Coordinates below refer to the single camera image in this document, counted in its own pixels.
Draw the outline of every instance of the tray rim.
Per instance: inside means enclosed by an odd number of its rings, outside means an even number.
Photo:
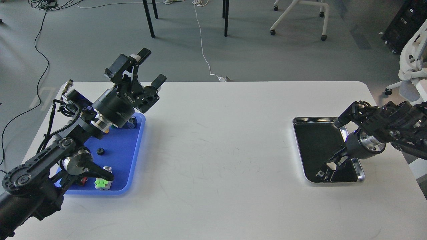
[[[129,169],[128,181],[126,182],[125,187],[120,189],[120,190],[98,190],[98,189],[96,189],[96,190],[68,190],[67,192],[65,192],[65,194],[67,194],[67,195],[90,195],[90,196],[96,196],[96,195],[114,196],[114,195],[121,195],[121,194],[123,194],[129,190],[129,188],[132,184],[134,173],[135,173],[135,165],[136,165],[136,162],[138,160],[138,153],[139,153],[139,149],[141,146],[142,134],[144,132],[145,121],[146,121],[146,118],[145,118],[144,114],[142,114],[142,113],[135,112],[133,114],[133,116],[139,116],[141,118],[141,122],[138,122],[138,123],[140,123],[140,127],[139,127],[137,141],[135,143],[135,150],[134,150],[134,154],[133,154],[133,158],[132,158],[131,167]]]
[[[307,176],[305,175],[305,169],[304,169],[304,164],[302,162],[302,157],[301,157],[301,151],[300,151],[300,147],[298,144],[298,139],[296,136],[296,131],[295,131],[295,125],[298,123],[307,123],[308,121],[312,121],[313,123],[333,123],[333,121],[337,119],[337,117],[295,117],[292,120],[292,126],[293,126],[293,132],[294,132],[294,136],[295,136],[295,141],[298,147],[298,155],[300,158],[300,162],[301,162],[301,166],[304,172],[304,178],[309,181],[310,183],[313,184],[354,184],[354,183],[361,183],[365,180],[365,172],[363,171],[362,165],[360,163],[360,160],[358,158],[352,158],[351,162],[353,164],[354,170],[356,171],[356,175],[357,175],[357,180],[356,181],[342,181],[342,182],[313,182],[310,181]],[[341,136],[342,139],[345,141],[345,139],[348,136],[348,130],[345,126],[342,126],[339,128],[339,131],[341,132]]]

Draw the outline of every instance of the chair caster wheel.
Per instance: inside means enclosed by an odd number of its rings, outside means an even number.
[[[384,94],[385,94],[385,95],[387,95],[387,96],[388,96],[388,95],[391,95],[391,94],[392,94],[392,90],[391,90],[391,89],[387,89],[387,88],[386,88],[386,89],[384,90]]]

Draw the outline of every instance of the power cord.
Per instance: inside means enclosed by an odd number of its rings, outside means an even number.
[[[64,5],[61,5],[61,6],[50,6],[50,3],[52,2],[50,0],[27,0],[27,2],[31,4],[31,7],[34,9],[37,8],[39,10],[49,10],[49,11],[58,11],[61,9],[66,9],[77,4],[77,3],[72,4],[74,0],[69,0]]]
[[[46,59],[46,61],[47,61],[46,69],[44,69],[43,74],[41,75],[41,77],[38,79],[38,82],[37,82],[36,92],[37,92],[37,98],[38,98],[39,103],[38,103],[36,106],[34,106],[33,108],[31,108],[30,110],[25,111],[25,112],[23,112],[23,113],[19,114],[18,116],[16,116],[16,117],[12,118],[12,120],[10,120],[10,121],[6,124],[6,126],[3,128],[3,132],[2,132],[2,135],[1,135],[1,149],[2,149],[2,152],[3,152],[3,158],[2,158],[2,160],[1,160],[1,162],[0,162],[0,166],[3,164],[3,162],[5,161],[5,158],[6,158],[6,153],[5,153],[5,150],[4,150],[4,143],[3,143],[3,137],[4,137],[4,132],[6,131],[6,128],[9,126],[9,124],[10,124],[13,120],[17,119],[18,117],[20,117],[20,116],[22,116],[22,115],[26,114],[27,112],[29,112],[29,111],[31,111],[31,110],[36,109],[38,106],[40,106],[40,105],[41,105],[41,98],[40,98],[40,95],[39,95],[39,93],[38,93],[38,88],[39,88],[39,86],[40,86],[40,81],[41,81],[41,79],[43,78],[43,76],[44,76],[44,75],[45,75],[45,73],[47,72],[47,69],[49,68],[50,62],[49,62],[49,60],[47,59],[47,57],[46,57],[44,54],[42,54],[42,53],[38,50],[38,48],[37,48],[37,40],[38,40],[38,37],[40,36],[41,30],[43,29],[43,24],[44,24],[44,20],[46,19],[46,14],[47,14],[47,12],[48,12],[48,10],[46,10],[46,11],[44,12],[44,16],[43,16],[43,20],[42,20],[42,22],[41,22],[40,30],[39,30],[39,32],[38,32],[38,34],[37,34],[37,36],[36,36],[36,37],[35,37],[35,39],[34,39],[34,47],[35,47],[35,49],[36,49],[36,50],[37,50],[37,52],[38,52],[39,54],[41,54],[41,55],[44,57],[44,59]]]
[[[225,78],[223,77],[218,77],[218,75],[213,74],[211,71],[211,65],[208,63],[208,61],[206,60],[205,57],[205,53],[203,52],[203,40],[202,40],[202,28],[200,26],[200,22],[199,22],[199,18],[197,17],[197,11],[196,11],[196,6],[197,7],[203,7],[206,6],[206,4],[209,2],[209,0],[207,0],[206,3],[203,3],[202,0],[193,0],[193,5],[194,5],[194,12],[196,13],[196,20],[197,20],[197,24],[199,25],[199,30],[200,30],[200,46],[202,47],[202,55],[203,58],[205,59],[205,62],[208,64],[209,67],[209,75],[213,75],[216,76],[218,78],[218,81],[220,82],[225,82]]]

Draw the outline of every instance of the gray floor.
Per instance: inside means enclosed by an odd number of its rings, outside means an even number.
[[[117,2],[86,0],[80,5]],[[271,36],[270,26],[290,0],[282,0],[278,12],[273,11],[273,3],[230,1],[228,37],[223,36],[221,0],[197,8],[212,73],[233,81],[361,81],[376,100],[372,104],[403,101],[397,93],[383,94],[387,85],[399,80],[399,56],[391,53],[380,34],[401,0],[327,1],[330,18],[325,42],[320,40],[323,18],[318,17],[318,7],[306,5],[296,6],[276,28],[276,36]],[[149,7],[156,38],[150,37],[142,4],[73,6],[47,13],[37,43],[50,61],[39,90],[43,102],[7,128],[6,161],[0,169],[10,170],[22,161],[50,108],[50,99],[66,80],[106,81],[104,69],[121,53],[136,53],[143,47],[152,51],[140,67],[141,81],[152,81],[159,73],[168,81],[217,81],[209,75],[202,56],[191,0],[157,4],[158,20]],[[0,25],[0,129],[37,102],[36,85],[47,62],[36,52],[34,38],[43,15],[44,11],[32,9],[25,1],[0,3],[4,22]]]

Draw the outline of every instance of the power strip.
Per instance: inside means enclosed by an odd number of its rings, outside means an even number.
[[[43,6],[40,6],[40,9],[49,10],[57,6],[58,6],[58,3],[56,2],[56,0],[46,0],[46,4]]]

